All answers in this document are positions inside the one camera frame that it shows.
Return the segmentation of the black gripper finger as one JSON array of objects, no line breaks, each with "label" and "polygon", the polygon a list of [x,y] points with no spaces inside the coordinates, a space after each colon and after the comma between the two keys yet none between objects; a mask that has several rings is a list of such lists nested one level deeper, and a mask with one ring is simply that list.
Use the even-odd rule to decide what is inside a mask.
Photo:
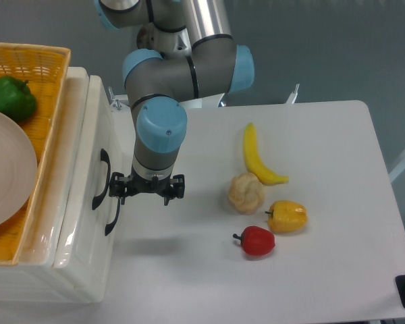
[{"label": "black gripper finger", "polygon": [[109,196],[118,199],[121,205],[126,203],[126,198],[132,191],[132,176],[120,172],[113,172],[109,181]]},{"label": "black gripper finger", "polygon": [[185,176],[178,174],[169,179],[163,190],[164,205],[168,205],[171,200],[182,199],[185,193]]}]

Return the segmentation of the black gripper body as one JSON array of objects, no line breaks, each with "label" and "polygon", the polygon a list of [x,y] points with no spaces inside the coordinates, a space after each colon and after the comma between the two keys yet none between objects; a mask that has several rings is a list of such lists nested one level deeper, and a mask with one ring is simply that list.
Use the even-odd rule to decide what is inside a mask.
[{"label": "black gripper body", "polygon": [[128,196],[142,193],[168,195],[171,191],[170,177],[162,178],[160,175],[150,175],[148,179],[140,176],[134,168],[131,170],[129,181],[126,185]]}]

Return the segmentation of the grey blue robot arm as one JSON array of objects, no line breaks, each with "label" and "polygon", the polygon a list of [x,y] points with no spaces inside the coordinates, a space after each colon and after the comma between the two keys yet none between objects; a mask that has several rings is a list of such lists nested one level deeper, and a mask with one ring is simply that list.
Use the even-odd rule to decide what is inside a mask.
[{"label": "grey blue robot arm", "polygon": [[120,205],[140,193],[165,201],[182,198],[184,177],[172,173],[187,130],[182,102],[249,88],[252,54],[234,41],[222,1],[95,1],[94,6],[107,28],[151,25],[156,33],[122,65],[136,135],[130,175],[108,173],[92,207],[106,196]]}]

